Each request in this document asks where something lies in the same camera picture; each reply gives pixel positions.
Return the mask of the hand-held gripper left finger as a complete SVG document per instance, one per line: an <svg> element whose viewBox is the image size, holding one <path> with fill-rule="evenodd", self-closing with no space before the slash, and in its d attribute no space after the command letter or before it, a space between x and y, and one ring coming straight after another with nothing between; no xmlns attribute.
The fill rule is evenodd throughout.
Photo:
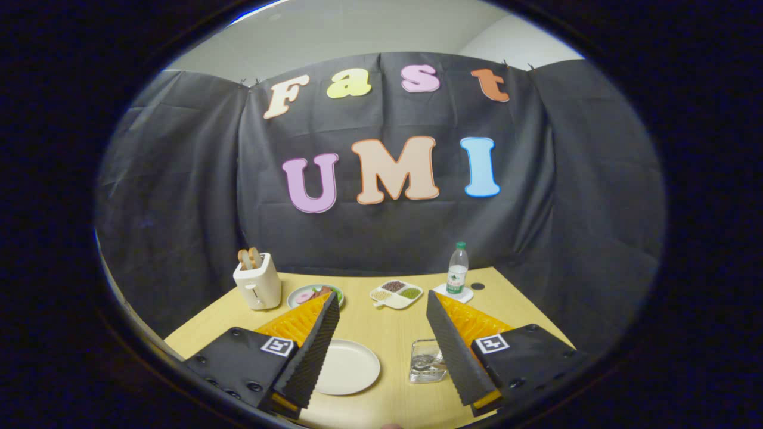
<svg viewBox="0 0 763 429"><path fill-rule="evenodd" d="M184 364L251 407L296 419L309 405L339 320L332 291L260 328L229 328Z"/></svg>

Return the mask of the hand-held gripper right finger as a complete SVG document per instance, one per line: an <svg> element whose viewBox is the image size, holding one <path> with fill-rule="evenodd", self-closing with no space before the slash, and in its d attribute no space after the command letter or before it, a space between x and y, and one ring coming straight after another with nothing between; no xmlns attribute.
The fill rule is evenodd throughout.
<svg viewBox="0 0 763 429"><path fill-rule="evenodd" d="M474 417L525 408L589 360L538 324L513 328L435 291L427 295L427 320L460 401Z"/></svg>

